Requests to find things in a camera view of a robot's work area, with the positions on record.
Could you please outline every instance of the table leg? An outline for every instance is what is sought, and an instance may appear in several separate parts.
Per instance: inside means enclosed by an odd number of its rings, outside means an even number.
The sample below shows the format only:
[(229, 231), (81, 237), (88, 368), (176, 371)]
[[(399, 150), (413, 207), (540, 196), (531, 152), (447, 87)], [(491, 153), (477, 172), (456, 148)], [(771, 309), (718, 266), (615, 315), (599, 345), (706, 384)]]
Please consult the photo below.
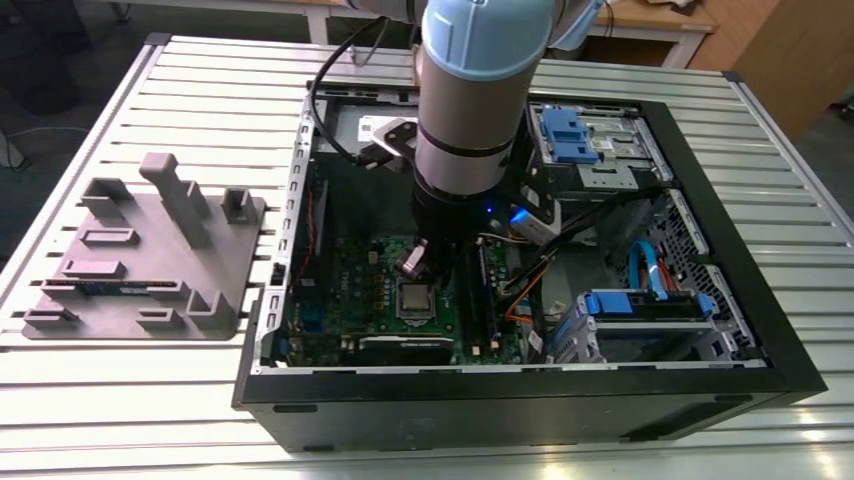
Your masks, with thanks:
[(17, 168), (24, 163), (24, 155), (14, 148), (14, 144), (5, 137), (2, 130), (0, 130), (0, 167)]
[(679, 41), (670, 49), (662, 67), (687, 68), (704, 37), (706, 33), (703, 32), (683, 32)]
[(328, 15), (316, 9), (307, 9), (305, 18), (308, 19), (308, 35), (311, 36), (311, 43), (316, 45), (328, 45), (329, 32), (325, 25)]
[(118, 23), (128, 23), (130, 21), (130, 6), (129, 3), (109, 2), (112, 14)]

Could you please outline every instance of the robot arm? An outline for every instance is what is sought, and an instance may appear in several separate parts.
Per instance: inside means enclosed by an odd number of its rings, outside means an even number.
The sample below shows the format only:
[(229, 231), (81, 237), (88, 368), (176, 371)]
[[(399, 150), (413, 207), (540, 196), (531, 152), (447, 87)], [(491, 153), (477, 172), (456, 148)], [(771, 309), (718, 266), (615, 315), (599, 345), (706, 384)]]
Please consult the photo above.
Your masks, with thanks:
[(527, 92), (545, 47), (580, 45), (604, 0), (348, 0), (420, 19), (412, 279), (441, 278), (493, 218)]

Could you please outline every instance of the blue cable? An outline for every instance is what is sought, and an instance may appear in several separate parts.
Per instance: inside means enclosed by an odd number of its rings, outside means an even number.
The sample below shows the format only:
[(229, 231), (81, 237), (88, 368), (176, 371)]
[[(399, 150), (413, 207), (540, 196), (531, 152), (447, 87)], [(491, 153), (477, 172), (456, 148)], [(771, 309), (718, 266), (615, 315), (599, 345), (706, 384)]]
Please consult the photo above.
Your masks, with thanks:
[(659, 300), (667, 300), (667, 290), (664, 289), (663, 275), (658, 269), (658, 258), (655, 257), (655, 248), (647, 240), (638, 240), (631, 244), (628, 252), (628, 288), (640, 288), (640, 270), (638, 269), (638, 255), (643, 253), (646, 260), (647, 277), (650, 288), (655, 292)]

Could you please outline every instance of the floor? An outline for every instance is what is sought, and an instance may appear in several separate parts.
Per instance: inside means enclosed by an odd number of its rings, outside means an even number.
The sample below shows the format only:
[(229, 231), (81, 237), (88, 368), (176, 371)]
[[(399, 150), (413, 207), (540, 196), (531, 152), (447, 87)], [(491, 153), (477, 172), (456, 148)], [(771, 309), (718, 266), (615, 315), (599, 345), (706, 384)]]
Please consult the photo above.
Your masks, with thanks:
[[(308, 41), (305, 21), (293, 15), (136, 5), (130, 22), (120, 25), (104, 3), (78, 2), (78, 12), (94, 44), (88, 51), (65, 57), (78, 82), (81, 101), (69, 111), (38, 117), (28, 114), (0, 91), (0, 125), (6, 132), (45, 126), (90, 127), (148, 32)], [(357, 22), (337, 18), (329, 21), (333, 42), (349, 35)], [(383, 46), (401, 48), (407, 40), (405, 27), (392, 24)], [(40, 131), (14, 140), (29, 167), (18, 173), (0, 168), (0, 268), (38, 213), (82, 137), (77, 131)], [(847, 188), (847, 182), (854, 178), (854, 123), (846, 123), (828, 112), (796, 146), (848, 215), (854, 216), (854, 190)]]

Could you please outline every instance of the metal bracket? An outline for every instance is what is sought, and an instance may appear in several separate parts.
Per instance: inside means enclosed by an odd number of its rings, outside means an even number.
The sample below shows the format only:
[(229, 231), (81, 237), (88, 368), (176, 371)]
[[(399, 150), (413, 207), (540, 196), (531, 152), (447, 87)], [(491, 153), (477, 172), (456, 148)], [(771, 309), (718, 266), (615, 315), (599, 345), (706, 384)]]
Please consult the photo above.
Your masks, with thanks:
[(631, 169), (619, 162), (577, 165), (577, 174), (584, 184), (584, 190), (638, 190), (638, 182)]

